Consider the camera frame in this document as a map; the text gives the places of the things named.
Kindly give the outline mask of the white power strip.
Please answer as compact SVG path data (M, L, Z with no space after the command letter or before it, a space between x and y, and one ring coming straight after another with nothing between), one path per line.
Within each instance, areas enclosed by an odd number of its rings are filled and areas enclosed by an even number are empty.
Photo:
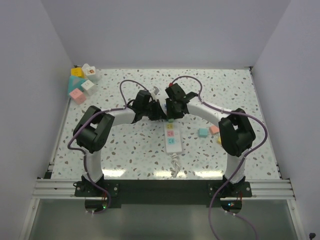
M177 121L163 121L164 143L167 154L180 154L183 152L180 125Z

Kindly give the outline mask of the teal plug adapter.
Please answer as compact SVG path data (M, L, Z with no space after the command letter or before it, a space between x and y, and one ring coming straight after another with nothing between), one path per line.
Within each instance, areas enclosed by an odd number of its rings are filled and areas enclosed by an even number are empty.
M206 138L209 134L209 130L207 128L199 128L198 129L198 136L200 138Z

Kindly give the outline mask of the salmon plug adapter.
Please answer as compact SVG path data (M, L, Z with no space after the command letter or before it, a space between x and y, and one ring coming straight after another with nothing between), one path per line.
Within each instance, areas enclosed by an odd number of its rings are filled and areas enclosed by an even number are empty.
M209 131L210 131L210 133L211 133L212 136L217 135L217 134L220 133L220 129L219 129L217 126L215 126L215 125L212 125L212 126L209 128Z

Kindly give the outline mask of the white cube plug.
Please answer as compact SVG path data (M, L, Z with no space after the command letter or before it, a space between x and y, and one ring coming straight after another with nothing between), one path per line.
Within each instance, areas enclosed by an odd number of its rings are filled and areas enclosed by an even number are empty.
M98 91L98 86L89 79L82 83L81 87L83 91L89 96L92 96Z

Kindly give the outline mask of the pink cube plug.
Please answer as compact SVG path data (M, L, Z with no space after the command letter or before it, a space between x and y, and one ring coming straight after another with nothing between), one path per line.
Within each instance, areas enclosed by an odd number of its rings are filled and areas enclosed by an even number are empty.
M74 90L72 90L69 93L69 96L73 99L73 101L77 104L77 105L81 105L82 103L84 103L86 101L86 96L85 94L78 88L75 88Z

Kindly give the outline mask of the teal triangular socket block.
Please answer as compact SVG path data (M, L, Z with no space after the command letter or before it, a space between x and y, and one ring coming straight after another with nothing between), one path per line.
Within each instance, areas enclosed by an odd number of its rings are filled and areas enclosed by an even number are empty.
M81 92L83 92L84 90L82 88L82 84L85 81L86 80L84 78L71 75L68 80L67 96L69 97L70 93L75 89L79 89Z

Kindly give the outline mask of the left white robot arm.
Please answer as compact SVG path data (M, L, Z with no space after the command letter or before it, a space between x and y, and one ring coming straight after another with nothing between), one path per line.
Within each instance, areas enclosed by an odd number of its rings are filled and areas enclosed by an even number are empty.
M111 128L118 125L135 124L143 117L151 121L165 120L167 115L158 99L146 90L140 90L135 99L124 103L124 107L102 110L91 105L73 130L67 147L83 153L86 191L99 196L104 190L104 174L101 167L101 150L105 146Z

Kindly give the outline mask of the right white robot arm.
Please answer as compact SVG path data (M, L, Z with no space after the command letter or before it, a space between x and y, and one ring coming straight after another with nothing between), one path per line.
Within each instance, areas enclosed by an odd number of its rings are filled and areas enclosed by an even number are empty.
M186 114L198 116L219 128L221 145L227 153L223 192L230 197L240 190L244 177L245 154L249 152L256 134L243 109L223 109L199 99L195 92L185 93L177 84L165 89L166 115L168 119L182 119Z

